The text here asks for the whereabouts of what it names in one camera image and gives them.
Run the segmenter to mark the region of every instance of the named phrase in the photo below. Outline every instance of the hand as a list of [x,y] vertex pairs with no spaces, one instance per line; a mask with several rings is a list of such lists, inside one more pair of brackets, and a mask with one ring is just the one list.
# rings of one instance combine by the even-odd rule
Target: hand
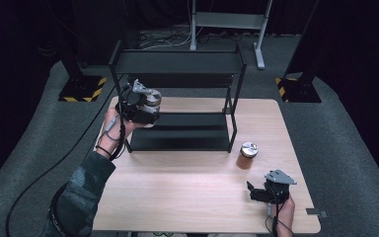
[[[106,113],[106,117],[104,119],[104,124],[103,124],[103,131],[105,131],[106,127],[111,123],[111,121],[115,118],[115,123],[113,127],[108,131],[108,135],[106,134],[101,134],[100,138],[100,146],[106,149],[110,154],[113,154],[115,149],[118,146],[118,140],[119,139],[119,131],[120,131],[120,119],[118,112],[116,111],[115,108],[109,108]],[[124,126],[125,126],[125,136],[124,138],[127,139],[127,137],[138,127],[143,127],[146,124],[141,124],[141,123],[135,123],[131,122],[128,120],[124,120]],[[101,155],[105,156],[106,158],[110,158],[110,155],[107,154],[106,151],[97,148],[97,152],[100,153]]]
[[[278,224],[276,225],[276,233],[278,237],[292,236],[291,230],[294,220],[295,203],[291,196],[285,201],[284,204],[279,204]],[[276,204],[272,205],[271,217],[276,216]]]

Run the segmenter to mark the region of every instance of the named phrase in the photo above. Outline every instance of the person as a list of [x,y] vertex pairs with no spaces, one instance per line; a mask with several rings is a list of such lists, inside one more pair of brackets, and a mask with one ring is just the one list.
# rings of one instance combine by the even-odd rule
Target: person
[[[103,133],[99,145],[78,168],[75,169],[70,180],[56,199],[54,211],[49,209],[47,221],[40,236],[60,236],[60,230],[65,236],[90,236],[98,204],[104,191],[105,184],[115,170],[110,161],[118,145],[120,121],[115,108],[109,108],[105,115],[103,127],[107,127],[115,119],[114,126],[109,134]],[[125,137],[128,137],[136,128],[146,124],[124,120]],[[294,201],[290,198],[279,211],[279,221],[291,229],[294,214]],[[278,237],[291,236],[292,232],[278,224]]]

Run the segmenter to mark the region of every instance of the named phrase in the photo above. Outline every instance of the yellow and black hazard tape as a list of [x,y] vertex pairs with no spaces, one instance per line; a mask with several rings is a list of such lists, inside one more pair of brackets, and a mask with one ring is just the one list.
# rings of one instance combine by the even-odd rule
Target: yellow and black hazard tape
[[[298,81],[298,79],[295,78],[286,78],[286,80],[290,81]],[[281,97],[283,102],[289,102],[287,97],[286,89],[284,88],[283,81],[281,78],[275,78],[276,86],[278,87],[279,96]]]
[[104,84],[107,82],[107,78],[101,78],[98,83],[98,86],[94,90],[94,92],[90,93],[89,96],[63,96],[59,97],[59,101],[64,102],[95,102],[103,91]]

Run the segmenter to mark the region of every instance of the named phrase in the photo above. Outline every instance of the sleeve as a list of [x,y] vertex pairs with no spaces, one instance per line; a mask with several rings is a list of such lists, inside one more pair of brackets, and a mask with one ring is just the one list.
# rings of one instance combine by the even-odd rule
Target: sleeve
[[[111,161],[94,151],[74,171],[56,205],[58,222],[66,232],[73,236],[91,235],[98,203],[114,170]],[[48,215],[41,236],[54,233],[57,230]]]

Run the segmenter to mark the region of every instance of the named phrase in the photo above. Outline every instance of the light wood table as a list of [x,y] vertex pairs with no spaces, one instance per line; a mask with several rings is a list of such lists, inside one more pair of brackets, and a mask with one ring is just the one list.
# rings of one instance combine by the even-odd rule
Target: light wood table
[[[163,98],[161,112],[220,112],[223,106],[223,99]],[[297,181],[290,186],[296,203],[294,233],[319,232],[318,217],[306,212],[314,205],[277,102],[240,99],[236,123],[231,153],[125,150],[114,160],[116,170],[107,182],[94,229],[268,233],[266,206],[250,200],[246,182],[263,189],[265,174],[280,169]],[[250,170],[236,166],[245,141],[260,149]]]

